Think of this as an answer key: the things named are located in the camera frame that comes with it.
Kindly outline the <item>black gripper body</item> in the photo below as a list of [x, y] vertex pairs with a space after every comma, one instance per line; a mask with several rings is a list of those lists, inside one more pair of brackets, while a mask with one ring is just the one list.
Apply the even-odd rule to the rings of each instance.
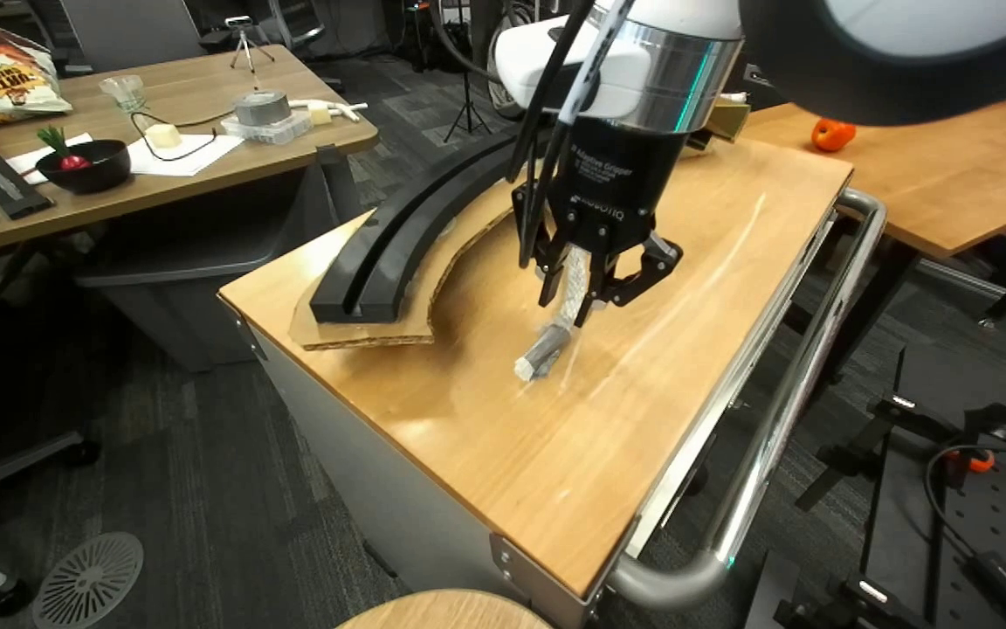
[[521, 260], [550, 263], [567, 246], [616, 260], [641, 246], [681, 147], [681, 132], [602, 118], [556, 125], [535, 145], [539, 174], [512, 193]]

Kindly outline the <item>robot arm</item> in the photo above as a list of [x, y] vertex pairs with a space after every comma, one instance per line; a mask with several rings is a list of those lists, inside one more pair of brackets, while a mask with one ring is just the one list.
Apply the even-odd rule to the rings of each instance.
[[824, 118], [950, 118], [1006, 97], [1006, 0], [577, 0], [501, 31], [494, 77], [527, 111], [521, 260], [567, 322], [681, 263], [655, 201], [745, 61]]

